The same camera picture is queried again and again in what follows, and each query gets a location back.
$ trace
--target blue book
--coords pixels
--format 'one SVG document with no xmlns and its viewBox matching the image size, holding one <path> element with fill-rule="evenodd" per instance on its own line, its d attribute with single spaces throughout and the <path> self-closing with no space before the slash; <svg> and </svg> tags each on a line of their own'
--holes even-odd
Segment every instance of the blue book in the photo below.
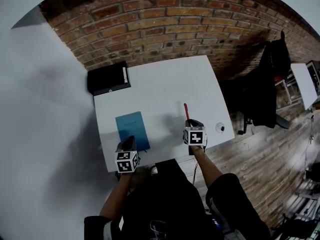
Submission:
<svg viewBox="0 0 320 240">
<path fill-rule="evenodd" d="M 144 120 L 140 111 L 118 116 L 115 118 L 115 122 L 121 141 L 124 141 L 131 135 L 134 135 L 136 139 L 137 151 L 150 149 Z"/>
</svg>

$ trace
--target cable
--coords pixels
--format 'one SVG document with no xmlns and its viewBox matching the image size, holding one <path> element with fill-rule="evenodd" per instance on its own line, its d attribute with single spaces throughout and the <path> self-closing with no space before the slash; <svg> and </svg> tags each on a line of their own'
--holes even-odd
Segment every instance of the cable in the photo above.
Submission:
<svg viewBox="0 0 320 240">
<path fill-rule="evenodd" d="M 313 126 L 312 123 L 314 121 L 314 116 L 311 117 L 311 131 L 310 131 L 310 136 L 312 136 L 312 130 L 313 130 Z M 273 193 L 277 192 L 282 186 L 283 184 L 286 183 L 286 181 L 289 179 L 296 163 L 304 156 L 304 169 L 306 170 L 306 162 L 307 162 L 307 151 L 308 151 L 308 147 L 311 144 L 310 142 L 310 138 L 308 139 L 308 144 L 306 146 L 306 149 L 304 150 L 304 152 L 302 153 L 302 155 L 300 156 L 300 158 L 294 163 L 294 165 L 292 166 L 292 168 L 290 169 L 290 172 L 288 174 L 288 176 L 285 178 L 285 180 L 281 183 L 281 185 L 274 191 L 272 191 L 263 201 L 259 202 L 258 204 L 256 204 L 253 208 L 256 208 L 257 206 L 259 206 L 260 204 L 262 204 L 263 202 L 265 202 Z"/>
<path fill-rule="evenodd" d="M 195 167 L 194 167 L 194 174 L 193 174 L 193 181 L 192 181 L 192 185 L 195 185 L 195 179 L 196 179 L 196 170 L 198 167 L 198 163 L 196 163 Z"/>
</svg>

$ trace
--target wooden floor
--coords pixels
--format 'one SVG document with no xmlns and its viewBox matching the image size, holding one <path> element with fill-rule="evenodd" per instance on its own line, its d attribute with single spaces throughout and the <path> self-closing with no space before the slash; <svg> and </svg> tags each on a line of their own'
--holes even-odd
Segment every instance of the wooden floor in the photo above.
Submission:
<svg viewBox="0 0 320 240">
<path fill-rule="evenodd" d="M 236 135 L 235 139 L 206 151 L 223 173 L 238 176 L 252 205 L 269 227 L 278 225 L 282 214 L 296 200 L 297 188 L 304 183 L 306 166 L 320 153 L 319 114 L 314 116 L 313 123 L 312 113 L 305 111 L 302 105 L 278 114 L 291 122 L 290 129 L 277 125 L 274 129 L 248 125 L 245 135 Z M 232 114 L 231 120 L 237 133 L 243 126 L 242 115 Z M 314 140 L 308 145 L 311 129 Z M 195 159 L 184 157 L 178 163 L 192 182 Z M 194 185 L 205 204 L 207 187 L 200 168 L 196 170 Z"/>
</svg>

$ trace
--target black cable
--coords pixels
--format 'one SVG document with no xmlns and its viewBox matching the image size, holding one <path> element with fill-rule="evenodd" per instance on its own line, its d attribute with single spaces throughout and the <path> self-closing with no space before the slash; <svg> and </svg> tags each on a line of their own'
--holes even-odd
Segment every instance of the black cable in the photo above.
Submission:
<svg viewBox="0 0 320 240">
<path fill-rule="evenodd" d="M 198 163 L 196 163 L 195 167 L 194 167 L 194 174 L 193 174 L 193 181 L 192 181 L 192 185 L 195 185 L 195 179 L 196 179 L 196 170 L 198 167 Z"/>
</svg>

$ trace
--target white desk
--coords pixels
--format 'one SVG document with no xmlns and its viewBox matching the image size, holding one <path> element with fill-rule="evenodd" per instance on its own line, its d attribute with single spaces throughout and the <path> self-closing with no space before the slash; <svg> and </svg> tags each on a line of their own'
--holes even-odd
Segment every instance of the white desk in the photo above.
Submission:
<svg viewBox="0 0 320 240">
<path fill-rule="evenodd" d="M 207 147 L 235 137 L 226 103 L 207 56 L 177 58 L 130 67 L 130 88 L 94 97 L 103 154 L 109 172 L 116 170 L 115 151 L 120 137 L 116 117 L 140 111 L 150 149 L 139 153 L 139 166 L 188 156 L 183 143 L 186 120 L 206 126 Z M 219 133 L 216 125 L 223 123 Z"/>
<path fill-rule="evenodd" d="M 282 80 L 275 84 L 275 85 L 283 84 L 283 87 L 285 89 L 285 92 L 288 98 L 288 105 L 277 108 L 276 110 L 277 112 L 280 110 L 293 107 L 297 104 L 300 104 L 301 101 L 303 102 L 304 109 L 307 110 L 318 99 L 318 95 L 317 95 L 314 83 L 312 81 L 312 78 L 310 76 L 310 73 L 306 64 L 292 63 L 291 70 L 293 75 L 289 74 L 288 81 Z M 291 97 L 290 95 L 288 87 L 291 86 L 292 88 L 292 84 L 295 84 L 295 83 L 297 83 L 299 87 L 301 96 L 293 99 L 293 97 Z"/>
<path fill-rule="evenodd" d="M 293 63 L 291 64 L 291 69 L 294 74 L 296 83 L 299 86 L 304 109 L 307 110 L 318 98 L 314 82 L 311 79 L 306 64 Z"/>
</svg>

